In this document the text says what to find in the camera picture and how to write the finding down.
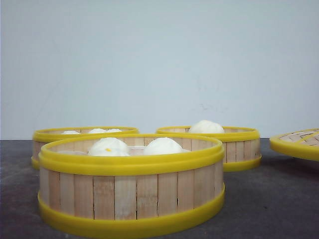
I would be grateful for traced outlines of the bamboo steamer basket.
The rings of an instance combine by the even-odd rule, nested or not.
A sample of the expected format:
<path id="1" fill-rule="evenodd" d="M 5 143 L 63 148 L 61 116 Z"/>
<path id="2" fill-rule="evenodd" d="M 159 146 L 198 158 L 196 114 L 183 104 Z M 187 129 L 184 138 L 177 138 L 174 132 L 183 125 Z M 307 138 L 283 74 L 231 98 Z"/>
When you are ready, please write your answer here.
<path id="1" fill-rule="evenodd" d="M 89 134 L 88 132 L 94 128 L 102 128 L 106 130 L 111 128 L 118 128 L 118 129 L 121 129 L 122 132 Z M 69 135 L 61 134 L 65 130 L 75 130 L 79 132 L 80 134 L 69 134 Z M 122 135 L 122 134 L 137 134 L 137 133 L 139 133 L 139 130 L 136 127 L 128 127 L 128 126 L 62 127 L 62 128 L 47 128 L 47 129 L 36 130 L 32 136 L 32 141 L 33 141 L 33 150 L 32 150 L 32 157 L 31 157 L 32 166 L 35 169 L 39 169 L 38 154 L 41 151 L 41 147 L 44 146 L 45 144 L 48 144 L 54 141 L 70 139 L 73 137 L 91 136 L 91 135 L 98 135 L 104 138 L 104 137 L 114 137 L 114 136 L 117 137 L 118 135 Z"/>
<path id="2" fill-rule="evenodd" d="M 254 128 L 222 126 L 225 133 L 189 133 L 191 126 L 160 127 L 156 133 L 196 134 L 222 142 L 224 156 L 215 169 L 224 172 L 256 168 L 261 162 L 260 135 Z"/>
<path id="3" fill-rule="evenodd" d="M 170 134 L 182 153 L 144 155 L 158 137 L 120 136 L 129 156 L 89 156 L 97 136 L 43 146 L 42 219 L 70 234 L 137 238 L 182 231 L 214 217 L 224 204 L 222 142 Z"/>

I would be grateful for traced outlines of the woven bamboo steamer lid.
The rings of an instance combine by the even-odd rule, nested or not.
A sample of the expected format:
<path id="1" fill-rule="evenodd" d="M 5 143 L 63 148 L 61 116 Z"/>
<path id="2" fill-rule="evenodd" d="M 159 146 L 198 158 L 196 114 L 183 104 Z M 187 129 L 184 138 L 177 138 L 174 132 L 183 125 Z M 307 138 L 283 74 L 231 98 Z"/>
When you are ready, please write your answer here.
<path id="1" fill-rule="evenodd" d="M 291 157 L 319 161 L 319 129 L 303 129 L 270 138 L 270 148 Z"/>

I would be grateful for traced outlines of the white steamed bun front right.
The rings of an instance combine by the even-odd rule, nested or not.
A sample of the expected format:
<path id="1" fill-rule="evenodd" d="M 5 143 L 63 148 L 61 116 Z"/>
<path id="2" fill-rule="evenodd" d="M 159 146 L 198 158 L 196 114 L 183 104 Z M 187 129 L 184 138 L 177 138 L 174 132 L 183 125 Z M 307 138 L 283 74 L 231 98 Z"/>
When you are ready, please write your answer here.
<path id="1" fill-rule="evenodd" d="M 157 138 L 144 148 L 144 155 L 175 154 L 181 152 L 182 147 L 180 144 L 168 137 Z"/>

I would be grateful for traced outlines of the white bun in right basket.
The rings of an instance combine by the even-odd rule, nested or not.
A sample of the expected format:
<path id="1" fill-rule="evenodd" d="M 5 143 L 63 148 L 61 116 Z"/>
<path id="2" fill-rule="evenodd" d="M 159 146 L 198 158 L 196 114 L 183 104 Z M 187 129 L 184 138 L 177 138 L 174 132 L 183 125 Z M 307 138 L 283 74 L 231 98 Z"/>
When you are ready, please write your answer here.
<path id="1" fill-rule="evenodd" d="M 201 120 L 194 125 L 188 131 L 189 133 L 225 133 L 224 128 L 215 122 L 209 120 Z"/>

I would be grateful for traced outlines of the white bun with yellow dot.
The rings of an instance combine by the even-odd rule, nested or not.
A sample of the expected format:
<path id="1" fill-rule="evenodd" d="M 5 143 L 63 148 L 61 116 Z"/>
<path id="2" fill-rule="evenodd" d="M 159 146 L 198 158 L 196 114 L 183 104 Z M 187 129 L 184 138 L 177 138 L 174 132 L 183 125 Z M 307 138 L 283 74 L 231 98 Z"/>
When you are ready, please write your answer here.
<path id="1" fill-rule="evenodd" d="M 90 156 L 129 156 L 129 147 L 114 137 L 102 138 L 92 145 L 88 151 Z"/>

